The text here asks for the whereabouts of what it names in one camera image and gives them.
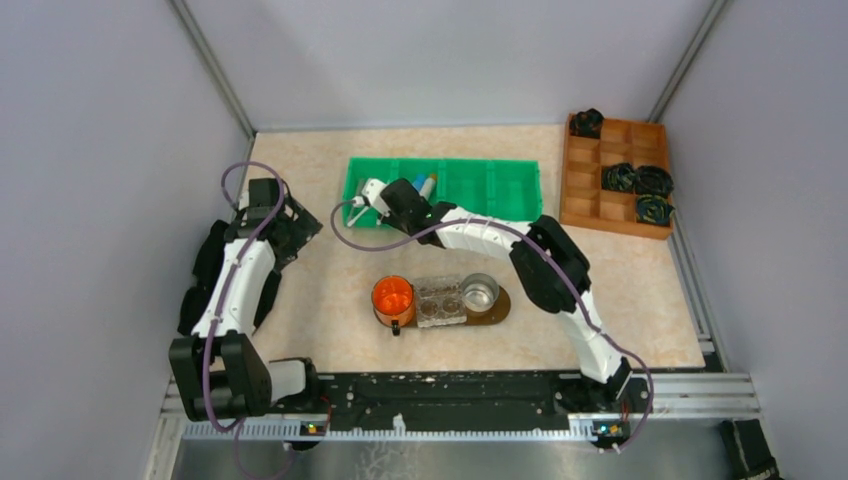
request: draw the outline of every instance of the table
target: table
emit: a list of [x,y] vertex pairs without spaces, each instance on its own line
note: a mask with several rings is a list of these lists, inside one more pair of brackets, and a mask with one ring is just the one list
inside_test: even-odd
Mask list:
[[[265,360],[311,357],[322,372],[576,369],[558,320],[524,295],[512,265],[416,244],[386,253],[348,248],[329,214],[341,200],[350,157],[536,160],[544,213],[557,216],[563,127],[556,125],[262,133],[251,160],[275,168],[324,229],[286,267],[274,309],[253,337]],[[247,178],[267,176],[251,167]],[[342,229],[382,245],[398,232]],[[588,257],[598,311],[609,333],[651,367],[701,367],[698,339],[665,241],[566,227]],[[510,293],[507,319],[488,327],[403,329],[380,324],[370,292],[385,275],[408,279],[485,272]]]

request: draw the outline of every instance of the wooden box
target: wooden box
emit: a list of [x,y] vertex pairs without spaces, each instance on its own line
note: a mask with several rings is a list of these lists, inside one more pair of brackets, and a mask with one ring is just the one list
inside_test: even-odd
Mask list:
[[560,223],[660,240],[668,238],[671,222],[668,226],[658,226],[636,221],[636,194],[601,189],[601,169],[616,163],[627,162],[633,168],[655,165],[670,172],[665,127],[607,118],[598,140],[572,136],[568,130],[571,117],[565,123]]

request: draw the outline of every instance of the white wall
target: white wall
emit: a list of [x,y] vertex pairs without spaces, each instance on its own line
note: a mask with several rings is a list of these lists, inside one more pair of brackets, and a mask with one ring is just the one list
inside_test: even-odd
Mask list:
[[260,130],[647,117],[709,3],[189,1]]
[[846,19],[839,0],[736,2],[664,119],[719,331],[794,479],[844,477]]
[[141,474],[245,148],[164,0],[0,3],[0,476]]

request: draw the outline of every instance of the wooden table surface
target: wooden table surface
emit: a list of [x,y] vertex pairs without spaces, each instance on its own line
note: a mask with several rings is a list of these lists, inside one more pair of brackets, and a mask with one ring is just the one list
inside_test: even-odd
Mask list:
[[[524,295],[512,265],[413,243],[386,253],[348,248],[330,229],[350,157],[536,160],[544,213],[557,216],[563,128],[555,125],[350,130],[258,135],[252,160],[275,168],[324,229],[283,271],[274,309],[254,335],[266,360],[311,357],[319,371],[574,369],[558,320]],[[248,178],[267,174],[256,168]],[[342,229],[364,245],[398,232]],[[665,241],[566,227],[589,258],[606,329],[651,367],[699,367],[703,357]],[[512,297],[507,319],[487,327],[404,329],[377,322],[369,294],[386,275],[416,278],[485,272]]]

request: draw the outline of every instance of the green tray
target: green tray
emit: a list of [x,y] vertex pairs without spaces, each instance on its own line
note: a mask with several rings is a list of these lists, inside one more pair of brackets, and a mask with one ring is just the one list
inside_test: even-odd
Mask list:
[[[360,179],[389,183],[405,178],[412,183],[418,174],[431,173],[439,178],[430,203],[455,203],[469,212],[511,221],[533,221],[542,214],[539,163],[535,161],[354,157],[347,167],[344,199],[359,193]],[[345,224],[350,208],[342,209]],[[354,227],[377,227],[377,213],[369,209]]]

